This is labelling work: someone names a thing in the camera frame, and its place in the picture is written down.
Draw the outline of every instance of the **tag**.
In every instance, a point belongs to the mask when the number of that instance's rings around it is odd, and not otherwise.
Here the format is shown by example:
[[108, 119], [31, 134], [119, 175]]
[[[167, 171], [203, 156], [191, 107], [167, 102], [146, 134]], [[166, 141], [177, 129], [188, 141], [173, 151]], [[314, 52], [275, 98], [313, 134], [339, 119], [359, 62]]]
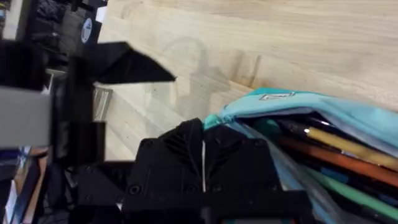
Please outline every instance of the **tag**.
[[260, 100], [275, 100], [275, 99], [281, 99], [281, 98], [286, 98], [286, 97], [292, 97], [294, 96], [293, 93], [277, 93], [277, 94], [264, 94]]

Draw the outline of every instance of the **pencil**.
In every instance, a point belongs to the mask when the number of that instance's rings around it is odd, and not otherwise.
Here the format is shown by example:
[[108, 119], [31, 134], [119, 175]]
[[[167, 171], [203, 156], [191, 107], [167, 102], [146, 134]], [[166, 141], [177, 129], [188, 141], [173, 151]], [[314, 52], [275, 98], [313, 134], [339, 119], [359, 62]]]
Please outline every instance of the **pencil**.
[[374, 164], [344, 156], [342, 154], [330, 152], [292, 138], [280, 137], [277, 142], [279, 145], [285, 146], [286, 149], [295, 150], [309, 156], [316, 157], [317, 159], [344, 167], [345, 169], [351, 170], [355, 173], [398, 187], [398, 174], [393, 171], [389, 171]]
[[395, 157], [375, 151], [361, 144], [343, 139], [335, 134], [330, 134], [311, 126], [285, 120], [279, 120], [278, 122], [295, 134], [299, 134], [301, 136], [305, 135], [308, 138], [333, 146], [343, 152], [352, 153], [364, 161], [383, 165], [384, 167], [398, 171], [398, 159]]

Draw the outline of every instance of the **wooden surface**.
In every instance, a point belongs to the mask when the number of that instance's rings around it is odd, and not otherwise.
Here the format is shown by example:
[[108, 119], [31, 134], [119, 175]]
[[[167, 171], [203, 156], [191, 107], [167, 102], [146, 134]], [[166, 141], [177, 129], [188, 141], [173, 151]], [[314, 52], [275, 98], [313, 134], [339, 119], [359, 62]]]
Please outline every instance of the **wooden surface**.
[[108, 158], [270, 86], [398, 111], [396, 0], [109, 0], [100, 42], [128, 41], [168, 84], [114, 86]]

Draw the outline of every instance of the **black fabric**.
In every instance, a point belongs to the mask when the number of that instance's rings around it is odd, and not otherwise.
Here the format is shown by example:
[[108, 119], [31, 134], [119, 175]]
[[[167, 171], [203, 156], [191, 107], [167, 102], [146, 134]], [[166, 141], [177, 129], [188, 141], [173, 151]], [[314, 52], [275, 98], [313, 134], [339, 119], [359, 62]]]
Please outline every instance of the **black fabric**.
[[45, 20], [60, 24], [65, 15], [66, 3], [67, 1], [60, 0], [39, 0], [37, 15]]
[[0, 85], [42, 90], [45, 82], [43, 53], [30, 45], [0, 41]]

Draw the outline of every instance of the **label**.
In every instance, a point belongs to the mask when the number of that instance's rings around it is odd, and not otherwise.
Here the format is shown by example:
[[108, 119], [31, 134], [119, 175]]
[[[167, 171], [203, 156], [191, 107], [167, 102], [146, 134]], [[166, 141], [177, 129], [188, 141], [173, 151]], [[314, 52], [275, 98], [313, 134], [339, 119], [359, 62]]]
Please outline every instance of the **label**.
[[91, 30], [93, 30], [93, 22], [90, 18], [87, 18], [85, 23], [83, 24], [83, 28], [81, 28], [81, 41], [84, 44], [90, 38]]
[[294, 96], [294, 93], [265, 94], [260, 98], [260, 100], [276, 100], [292, 96]]

